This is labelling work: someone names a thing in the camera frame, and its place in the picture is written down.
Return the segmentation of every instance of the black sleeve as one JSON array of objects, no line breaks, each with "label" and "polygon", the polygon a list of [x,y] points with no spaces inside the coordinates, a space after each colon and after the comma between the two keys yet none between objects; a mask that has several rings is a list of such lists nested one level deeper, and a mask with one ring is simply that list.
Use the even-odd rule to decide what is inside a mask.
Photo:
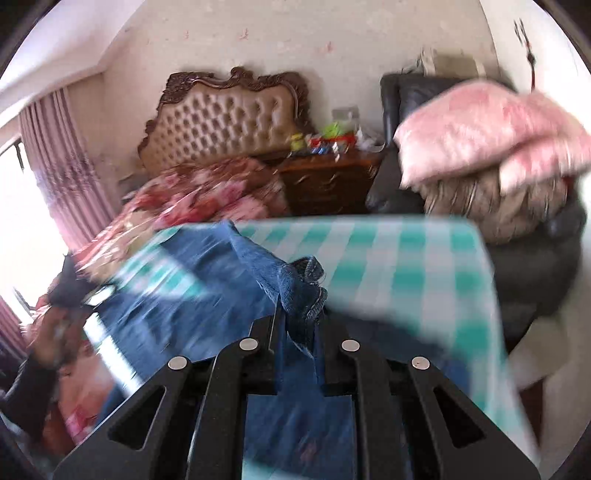
[{"label": "black sleeve", "polygon": [[0,398],[0,411],[32,438],[40,439],[56,379],[55,370],[30,355],[12,388]]}]

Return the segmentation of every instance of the teal checkered cloth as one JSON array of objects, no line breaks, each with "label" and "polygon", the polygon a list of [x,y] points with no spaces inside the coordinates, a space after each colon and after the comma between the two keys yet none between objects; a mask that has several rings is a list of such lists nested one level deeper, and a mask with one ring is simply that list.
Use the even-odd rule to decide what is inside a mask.
[{"label": "teal checkered cloth", "polygon": [[[463,358],[472,400],[536,460],[508,371],[491,263],[472,224],[364,216],[261,220],[236,227],[282,260],[314,255],[325,271],[321,285],[328,291],[327,305],[360,318],[388,319]],[[205,285],[160,247],[179,228],[211,224],[156,234],[119,270],[117,285],[166,297],[205,294]],[[244,478],[249,471],[254,472],[247,468]],[[253,473],[253,478],[261,476]],[[275,472],[273,478],[283,477]]]}]

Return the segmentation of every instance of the person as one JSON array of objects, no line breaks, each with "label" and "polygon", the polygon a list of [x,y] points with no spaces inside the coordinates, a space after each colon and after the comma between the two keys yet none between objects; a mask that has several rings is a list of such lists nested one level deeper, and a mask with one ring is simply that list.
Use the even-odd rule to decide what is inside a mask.
[{"label": "person", "polygon": [[[41,440],[58,379],[57,371],[65,359],[76,354],[87,317],[69,309],[50,307],[40,319],[29,356],[12,387],[4,395],[0,393],[0,413],[33,441]],[[0,480],[40,478],[0,416]]]}]

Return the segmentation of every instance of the wooden nightstand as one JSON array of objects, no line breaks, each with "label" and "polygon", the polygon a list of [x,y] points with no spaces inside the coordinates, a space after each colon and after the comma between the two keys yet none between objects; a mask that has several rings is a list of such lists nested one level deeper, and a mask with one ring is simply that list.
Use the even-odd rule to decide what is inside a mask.
[{"label": "wooden nightstand", "polygon": [[293,157],[277,171],[285,183],[294,216],[367,213],[365,196],[382,161],[381,153],[349,151]]}]

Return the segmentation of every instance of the wallpaper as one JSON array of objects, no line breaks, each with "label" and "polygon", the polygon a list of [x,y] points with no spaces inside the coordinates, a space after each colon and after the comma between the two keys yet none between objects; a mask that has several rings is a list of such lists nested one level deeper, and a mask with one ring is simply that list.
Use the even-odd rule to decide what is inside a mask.
[{"label": "wallpaper", "polygon": [[106,153],[117,175],[133,170],[170,73],[227,76],[236,65],[300,72],[318,127],[332,108],[356,105],[362,123],[381,131],[381,76],[413,64],[424,48],[470,54],[498,71],[479,0],[146,0],[103,74]]}]

